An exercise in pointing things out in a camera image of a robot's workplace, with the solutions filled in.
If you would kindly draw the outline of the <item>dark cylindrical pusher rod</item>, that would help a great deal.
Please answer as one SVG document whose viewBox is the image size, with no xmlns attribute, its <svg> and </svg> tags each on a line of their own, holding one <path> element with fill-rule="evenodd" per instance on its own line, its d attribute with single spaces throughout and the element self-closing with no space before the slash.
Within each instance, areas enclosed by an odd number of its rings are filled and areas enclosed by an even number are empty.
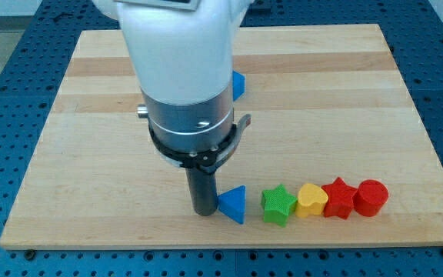
<svg viewBox="0 0 443 277">
<path fill-rule="evenodd" d="M 197 168 L 185 171 L 194 211 L 201 216 L 212 215 L 218 208 L 215 173 Z"/>
</svg>

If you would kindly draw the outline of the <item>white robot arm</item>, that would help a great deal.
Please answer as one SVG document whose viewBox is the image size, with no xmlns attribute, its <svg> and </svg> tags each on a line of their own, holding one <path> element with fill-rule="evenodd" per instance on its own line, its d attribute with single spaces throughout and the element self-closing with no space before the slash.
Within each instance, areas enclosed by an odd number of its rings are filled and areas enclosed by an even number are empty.
<svg viewBox="0 0 443 277">
<path fill-rule="evenodd" d="M 235 120 L 233 41 L 247 1 L 93 0 L 118 21 L 139 80 L 150 137 L 185 170 L 194 211 L 218 207 L 215 173 L 235 152 L 250 115 Z"/>
</svg>

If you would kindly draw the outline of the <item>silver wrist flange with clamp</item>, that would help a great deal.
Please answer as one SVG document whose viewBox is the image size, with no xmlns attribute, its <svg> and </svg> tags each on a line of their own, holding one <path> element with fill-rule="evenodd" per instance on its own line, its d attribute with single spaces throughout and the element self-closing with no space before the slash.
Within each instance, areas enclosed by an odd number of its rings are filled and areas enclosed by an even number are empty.
<svg viewBox="0 0 443 277">
<path fill-rule="evenodd" d="M 148 120 L 148 131 L 159 154 L 173 166 L 212 174 L 233 155 L 251 116 L 234 123 L 231 86 L 201 102 L 173 105 L 142 93 L 139 118 Z"/>
</svg>

